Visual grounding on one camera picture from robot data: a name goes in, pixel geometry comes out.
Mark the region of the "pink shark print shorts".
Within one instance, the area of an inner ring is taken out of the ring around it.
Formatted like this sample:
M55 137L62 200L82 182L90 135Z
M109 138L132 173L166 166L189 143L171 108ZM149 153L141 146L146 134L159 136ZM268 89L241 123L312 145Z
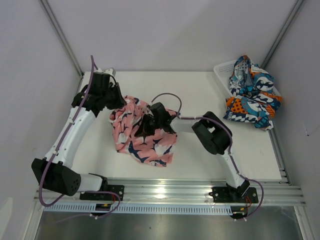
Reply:
M132 156L142 164L166 167L172 163L178 135L156 129L150 136L135 136L149 112L148 103L133 96L125 96L126 105L109 116L115 150Z

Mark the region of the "blue orange patterned shorts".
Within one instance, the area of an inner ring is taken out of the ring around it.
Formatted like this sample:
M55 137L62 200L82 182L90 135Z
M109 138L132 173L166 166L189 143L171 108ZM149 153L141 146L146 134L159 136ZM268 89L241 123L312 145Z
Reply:
M228 89L231 97L225 100L225 120L252 123L255 128L264 131L274 128L273 119L281 106L282 97L274 90L272 75L243 55L233 65Z

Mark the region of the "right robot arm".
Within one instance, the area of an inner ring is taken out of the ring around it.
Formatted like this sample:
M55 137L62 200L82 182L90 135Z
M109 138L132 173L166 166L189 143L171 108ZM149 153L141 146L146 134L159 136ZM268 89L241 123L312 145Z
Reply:
M226 196L233 202L239 202L246 197L250 187L249 181L240 174L240 170L232 153L232 132L211 111L202 116L186 117L179 112L171 115L160 102L147 106L147 113L142 117L142 123L136 132L137 137L154 136L156 130L166 133L193 133L204 149L217 160L225 172Z

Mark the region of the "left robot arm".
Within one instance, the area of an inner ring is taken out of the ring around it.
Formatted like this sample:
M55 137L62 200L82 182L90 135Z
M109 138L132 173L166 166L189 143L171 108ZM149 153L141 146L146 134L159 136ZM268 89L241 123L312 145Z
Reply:
M105 177L77 173L72 166L80 143L99 113L105 108L115 110L125 105L115 77L107 72L94 72L89 83L74 96L67 122L53 147L42 159L35 158L31 164L39 190L65 196L90 191L97 200L105 199L109 193Z

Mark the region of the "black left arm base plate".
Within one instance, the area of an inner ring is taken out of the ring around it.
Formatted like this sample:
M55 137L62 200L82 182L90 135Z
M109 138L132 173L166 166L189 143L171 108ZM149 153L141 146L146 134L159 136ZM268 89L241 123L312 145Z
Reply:
M107 186L105 191L108 193L102 193L102 190L95 193L81 193L79 199L83 201L118 201L118 197L114 195L116 194L122 201L125 193L125 186L111 184Z

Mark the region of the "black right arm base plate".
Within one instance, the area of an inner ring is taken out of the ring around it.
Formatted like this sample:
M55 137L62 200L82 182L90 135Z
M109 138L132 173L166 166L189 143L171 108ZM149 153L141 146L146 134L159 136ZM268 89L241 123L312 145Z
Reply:
M244 193L241 193L228 186L215 186L211 188L208 195L215 203L245 204L246 200L253 204L259 202L258 193L254 187L249 187Z

